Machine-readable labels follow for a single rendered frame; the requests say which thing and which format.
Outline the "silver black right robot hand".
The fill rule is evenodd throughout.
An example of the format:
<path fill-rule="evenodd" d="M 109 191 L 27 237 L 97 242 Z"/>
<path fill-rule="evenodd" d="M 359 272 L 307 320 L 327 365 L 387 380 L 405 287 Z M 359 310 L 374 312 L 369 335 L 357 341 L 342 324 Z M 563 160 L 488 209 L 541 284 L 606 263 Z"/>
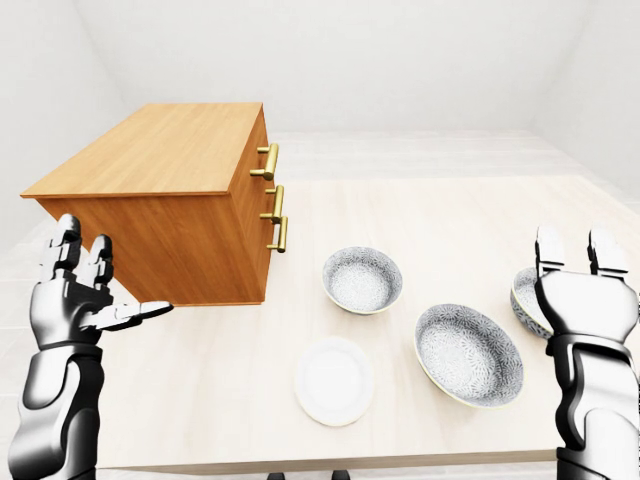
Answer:
<path fill-rule="evenodd" d="M 565 269 L 558 232 L 540 226 L 535 242 L 538 304 L 556 335 L 581 334 L 624 343 L 638 321 L 638 296 L 625 280 L 622 247 L 603 228 L 589 232 L 590 272 Z"/>

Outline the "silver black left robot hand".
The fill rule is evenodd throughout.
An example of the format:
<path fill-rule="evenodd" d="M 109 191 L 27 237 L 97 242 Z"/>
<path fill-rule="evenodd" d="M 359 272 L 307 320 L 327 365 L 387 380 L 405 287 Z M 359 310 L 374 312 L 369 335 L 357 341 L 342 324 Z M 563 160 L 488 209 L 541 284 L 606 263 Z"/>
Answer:
<path fill-rule="evenodd" d="M 45 247 L 39 282 L 33 290 L 30 322 L 38 348 L 59 344 L 95 345 L 103 331 L 135 327 L 170 312 L 168 301 L 115 304 L 113 250 L 109 236 L 97 236 L 84 262 L 79 220 L 64 214 Z"/>

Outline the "patterned black white bowl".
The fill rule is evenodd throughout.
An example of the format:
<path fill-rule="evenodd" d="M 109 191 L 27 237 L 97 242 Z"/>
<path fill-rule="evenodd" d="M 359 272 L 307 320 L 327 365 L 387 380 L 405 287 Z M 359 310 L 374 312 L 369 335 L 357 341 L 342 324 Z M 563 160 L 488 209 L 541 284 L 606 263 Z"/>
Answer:
<path fill-rule="evenodd" d="M 498 324 L 470 307 L 428 308 L 416 322 L 414 345 L 431 381 L 468 406 L 502 407 L 522 390 L 524 366 L 516 345 Z"/>
<path fill-rule="evenodd" d="M 322 270 L 329 298 L 340 308 L 372 315 L 390 308 L 399 298 L 403 277 L 397 264 L 370 247 L 350 246 L 331 254 Z"/>
<path fill-rule="evenodd" d="M 530 332 L 547 340 L 553 335 L 553 328 L 538 304 L 535 292 L 536 281 L 537 270 L 535 267 L 520 270 L 512 282 L 510 303 L 517 319 Z"/>

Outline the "wooden cabinet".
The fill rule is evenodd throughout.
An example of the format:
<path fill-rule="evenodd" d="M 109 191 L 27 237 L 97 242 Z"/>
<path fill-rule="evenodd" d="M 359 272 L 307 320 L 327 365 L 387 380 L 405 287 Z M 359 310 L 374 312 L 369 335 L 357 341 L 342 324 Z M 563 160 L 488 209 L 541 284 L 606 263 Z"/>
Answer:
<path fill-rule="evenodd" d="M 259 103 L 149 104 L 25 191 L 105 234 L 116 279 L 138 301 L 261 303 L 229 187 Z"/>

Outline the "wooden cabinet drawer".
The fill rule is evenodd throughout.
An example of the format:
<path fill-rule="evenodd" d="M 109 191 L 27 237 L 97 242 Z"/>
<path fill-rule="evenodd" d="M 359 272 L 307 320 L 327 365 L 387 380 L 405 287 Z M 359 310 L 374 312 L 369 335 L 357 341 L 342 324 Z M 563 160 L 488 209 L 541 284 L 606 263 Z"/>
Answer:
<path fill-rule="evenodd" d="M 261 273 L 267 254 L 267 240 L 263 233 L 269 232 L 270 222 L 262 220 L 259 215 L 271 210 L 271 196 L 265 193 L 266 188 L 273 186 L 272 182 L 262 177 L 251 176 L 252 169 L 261 169 L 266 162 L 266 154 L 259 154 L 259 147 L 269 145 L 265 130 L 257 130 L 251 134 L 243 155 L 243 165 L 239 168 L 238 207 L 242 227 L 246 236 L 248 255 L 254 263 L 257 273 Z"/>
<path fill-rule="evenodd" d="M 259 165 L 253 169 L 263 168 L 266 163 L 266 154 L 258 154 Z M 257 226 L 259 227 L 258 234 L 258 260 L 257 260 L 257 273 L 259 278 L 259 285 L 261 287 L 261 302 L 265 300 L 266 295 L 266 281 L 269 269 L 270 251 L 266 248 L 266 245 L 271 242 L 273 234 L 273 226 L 270 220 L 261 219 L 259 215 L 261 213 L 270 212 L 273 208 L 272 195 L 267 195 L 265 190 L 273 188 L 275 186 L 274 180 L 264 180 L 262 177 L 251 176 L 253 186 L 255 187 L 255 199 L 257 200 L 256 216 Z"/>
<path fill-rule="evenodd" d="M 259 233 L 255 187 L 249 172 L 259 165 L 257 148 L 267 145 L 264 113 L 262 107 L 259 107 L 229 187 L 229 192 L 237 209 L 240 225 L 248 239 Z"/>

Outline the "white plate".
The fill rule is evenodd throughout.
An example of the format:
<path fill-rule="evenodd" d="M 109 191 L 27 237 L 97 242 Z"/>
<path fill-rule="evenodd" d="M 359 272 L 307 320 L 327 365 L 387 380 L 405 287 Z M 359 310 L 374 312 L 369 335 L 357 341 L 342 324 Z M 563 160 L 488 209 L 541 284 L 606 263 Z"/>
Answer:
<path fill-rule="evenodd" d="M 295 393 L 315 421 L 331 427 L 349 425 L 364 415 L 374 394 L 374 373 L 364 351 L 341 337 L 326 337 L 301 355 Z"/>

